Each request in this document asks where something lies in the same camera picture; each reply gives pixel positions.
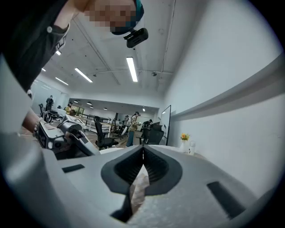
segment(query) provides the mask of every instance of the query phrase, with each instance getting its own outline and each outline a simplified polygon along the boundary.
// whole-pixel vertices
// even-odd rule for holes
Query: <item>window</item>
[[[80,107],[72,105],[71,109],[73,109],[75,111],[75,115],[76,116],[78,116],[79,114],[83,114],[84,113],[84,108],[80,108]]]

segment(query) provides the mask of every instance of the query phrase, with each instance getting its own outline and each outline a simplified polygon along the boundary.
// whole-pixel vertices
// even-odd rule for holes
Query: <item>black rectangular hole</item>
[[[83,169],[85,168],[83,165],[75,165],[75,166],[69,166],[69,167],[64,167],[62,168],[62,170],[65,172],[65,173],[69,173],[69,172],[73,172],[73,171],[76,171],[76,170],[79,170],[79,169]]]
[[[228,192],[228,190],[220,184],[220,182],[215,181],[207,184],[211,193],[214,195],[216,200],[219,202],[223,210],[227,213],[229,219],[241,214],[245,208]]]

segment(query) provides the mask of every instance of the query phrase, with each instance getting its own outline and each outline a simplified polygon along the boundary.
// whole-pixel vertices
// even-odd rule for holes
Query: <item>whiteboard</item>
[[[160,141],[160,145],[167,146],[167,139],[168,139],[168,131],[169,131],[169,124],[170,124],[170,115],[171,115],[171,106],[166,108],[161,113],[161,121],[160,124],[162,125],[162,130],[164,131],[164,136],[162,140]]]

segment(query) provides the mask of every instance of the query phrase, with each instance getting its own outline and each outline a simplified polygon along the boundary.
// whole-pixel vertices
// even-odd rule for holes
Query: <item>black camera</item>
[[[141,42],[148,39],[148,31],[146,28],[141,28],[140,30],[132,30],[131,33],[124,37],[126,40],[126,46],[128,48],[133,48]]]

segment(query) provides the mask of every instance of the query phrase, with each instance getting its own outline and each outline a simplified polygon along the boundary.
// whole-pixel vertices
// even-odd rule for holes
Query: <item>beam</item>
[[[86,30],[84,29],[82,23],[80,22],[80,20],[78,19],[78,17],[75,17],[73,19],[74,23],[76,24],[76,26],[78,27],[78,29],[82,32],[83,36],[85,37],[85,39],[87,40],[87,42],[90,44],[90,46],[92,47],[92,49],[94,50],[94,52],[98,55],[99,59],[102,61],[102,63],[104,64],[104,66],[111,71],[111,68],[108,66],[107,62],[105,61],[105,59],[103,58],[103,56],[101,55],[101,53],[99,52],[99,50],[96,48],[95,44],[93,43],[93,41],[91,40],[91,38],[89,37],[88,33],[86,32]],[[118,85],[120,85],[119,81],[117,80],[117,78],[115,77],[115,75],[112,73],[112,77],[114,78],[114,80],[117,82]]]

